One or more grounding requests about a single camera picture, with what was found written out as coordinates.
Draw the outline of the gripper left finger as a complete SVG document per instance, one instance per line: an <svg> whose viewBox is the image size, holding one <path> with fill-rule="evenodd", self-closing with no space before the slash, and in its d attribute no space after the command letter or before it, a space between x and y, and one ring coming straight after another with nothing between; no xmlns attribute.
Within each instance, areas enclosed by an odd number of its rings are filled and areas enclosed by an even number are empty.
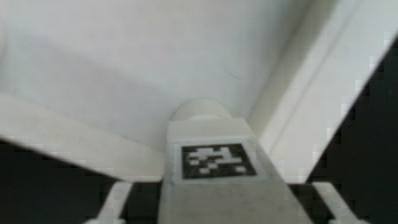
<svg viewBox="0 0 398 224"><path fill-rule="evenodd" d="M98 216L84 224L127 224L122 213L127 205L134 184L118 181L113 185Z"/></svg>

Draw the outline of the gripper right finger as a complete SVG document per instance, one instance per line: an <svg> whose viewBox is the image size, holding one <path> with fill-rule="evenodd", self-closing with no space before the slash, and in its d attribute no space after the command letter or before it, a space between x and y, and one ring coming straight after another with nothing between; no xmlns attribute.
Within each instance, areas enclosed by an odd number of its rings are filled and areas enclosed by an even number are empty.
<svg viewBox="0 0 398 224"><path fill-rule="evenodd" d="M313 187L335 215L329 224L372 224L358 218L331 182L315 182Z"/></svg>

